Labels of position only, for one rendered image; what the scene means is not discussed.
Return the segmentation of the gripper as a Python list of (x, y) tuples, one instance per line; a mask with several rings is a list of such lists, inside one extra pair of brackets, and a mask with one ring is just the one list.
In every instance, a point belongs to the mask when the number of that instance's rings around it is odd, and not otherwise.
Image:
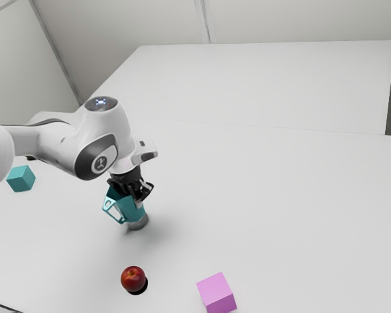
[(146, 182), (141, 176), (140, 166), (122, 174), (110, 173), (107, 182), (119, 195), (131, 196), (136, 201), (138, 209), (143, 207), (143, 201), (154, 188), (152, 183)]

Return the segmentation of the teal faceted mug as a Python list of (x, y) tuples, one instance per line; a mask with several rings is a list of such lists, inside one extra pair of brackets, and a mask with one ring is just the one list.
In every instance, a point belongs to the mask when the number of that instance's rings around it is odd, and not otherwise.
[(112, 187), (108, 188), (102, 210), (118, 224), (126, 224), (130, 231), (141, 230), (149, 222), (144, 206), (138, 209), (131, 196), (121, 196)]

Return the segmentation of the red apple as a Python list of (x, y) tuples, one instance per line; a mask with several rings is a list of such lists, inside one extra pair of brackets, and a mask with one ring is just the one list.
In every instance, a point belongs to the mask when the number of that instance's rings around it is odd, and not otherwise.
[(121, 285), (128, 292), (141, 290), (146, 283), (146, 275), (142, 268), (132, 265), (121, 273)]

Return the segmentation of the pink cube block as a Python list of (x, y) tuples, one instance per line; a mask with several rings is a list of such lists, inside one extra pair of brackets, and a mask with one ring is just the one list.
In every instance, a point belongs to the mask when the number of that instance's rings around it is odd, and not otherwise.
[(207, 313), (230, 313), (237, 309), (233, 292), (222, 272), (196, 283)]

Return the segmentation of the teal cube block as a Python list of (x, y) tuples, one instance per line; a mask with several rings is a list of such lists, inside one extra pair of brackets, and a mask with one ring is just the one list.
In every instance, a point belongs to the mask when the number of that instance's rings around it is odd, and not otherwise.
[(31, 190), (36, 180), (36, 176), (28, 165), (13, 167), (6, 182), (14, 192), (24, 192)]

